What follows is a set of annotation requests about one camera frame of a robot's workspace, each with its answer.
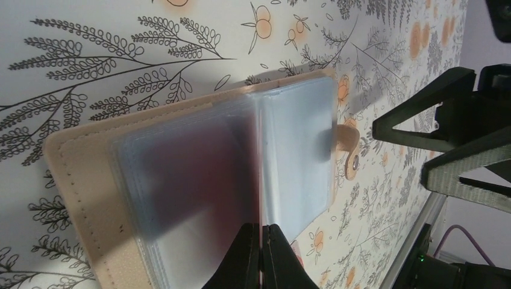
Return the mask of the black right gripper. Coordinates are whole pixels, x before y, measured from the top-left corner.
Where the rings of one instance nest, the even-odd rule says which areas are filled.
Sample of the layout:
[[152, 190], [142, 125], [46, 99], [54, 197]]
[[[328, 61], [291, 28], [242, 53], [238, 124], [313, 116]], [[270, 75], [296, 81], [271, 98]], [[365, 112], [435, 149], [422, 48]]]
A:
[[[437, 128], [401, 129], [433, 112]], [[444, 153], [421, 169], [421, 184], [434, 193], [510, 213], [510, 187], [464, 176], [486, 168], [510, 181], [510, 65], [494, 64], [480, 73], [464, 67], [446, 70], [408, 100], [372, 123], [372, 138]]]

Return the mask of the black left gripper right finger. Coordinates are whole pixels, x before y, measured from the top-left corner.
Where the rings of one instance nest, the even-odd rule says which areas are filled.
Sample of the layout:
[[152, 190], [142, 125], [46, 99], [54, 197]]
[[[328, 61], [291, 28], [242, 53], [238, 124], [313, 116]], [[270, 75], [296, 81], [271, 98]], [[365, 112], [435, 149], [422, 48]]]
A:
[[317, 288], [277, 224], [262, 227], [262, 288]]

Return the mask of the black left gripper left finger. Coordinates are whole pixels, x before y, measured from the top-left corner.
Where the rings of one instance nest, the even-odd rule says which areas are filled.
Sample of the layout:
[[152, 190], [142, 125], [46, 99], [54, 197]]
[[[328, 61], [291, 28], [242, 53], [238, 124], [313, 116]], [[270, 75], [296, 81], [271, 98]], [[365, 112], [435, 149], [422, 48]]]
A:
[[243, 224], [213, 276], [203, 289], [255, 289], [260, 280], [260, 227]]

